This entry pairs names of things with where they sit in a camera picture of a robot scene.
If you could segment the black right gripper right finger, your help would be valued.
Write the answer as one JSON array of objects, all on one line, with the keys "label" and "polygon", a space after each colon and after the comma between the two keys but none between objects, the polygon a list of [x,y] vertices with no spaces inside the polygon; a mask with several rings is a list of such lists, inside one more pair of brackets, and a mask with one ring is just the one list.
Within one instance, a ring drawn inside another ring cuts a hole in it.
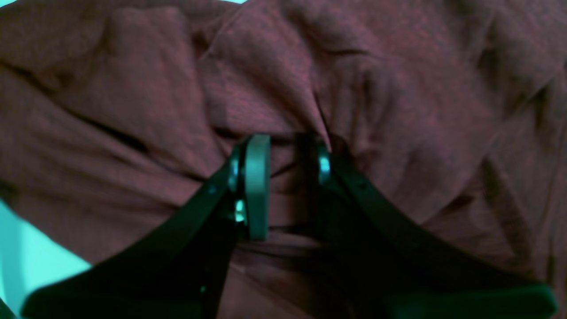
[{"label": "black right gripper right finger", "polygon": [[314,234],[357,319],[550,319],[552,290],[448,244],[391,204],[320,136],[299,137]]}]

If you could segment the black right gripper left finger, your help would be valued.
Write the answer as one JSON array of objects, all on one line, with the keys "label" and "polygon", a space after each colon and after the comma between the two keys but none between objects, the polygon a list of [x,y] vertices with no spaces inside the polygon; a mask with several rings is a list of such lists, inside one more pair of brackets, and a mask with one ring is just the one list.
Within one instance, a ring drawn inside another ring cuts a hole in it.
[{"label": "black right gripper left finger", "polygon": [[37,289],[25,319],[214,319],[241,241],[268,236],[271,138],[237,144],[164,224],[123,252]]}]

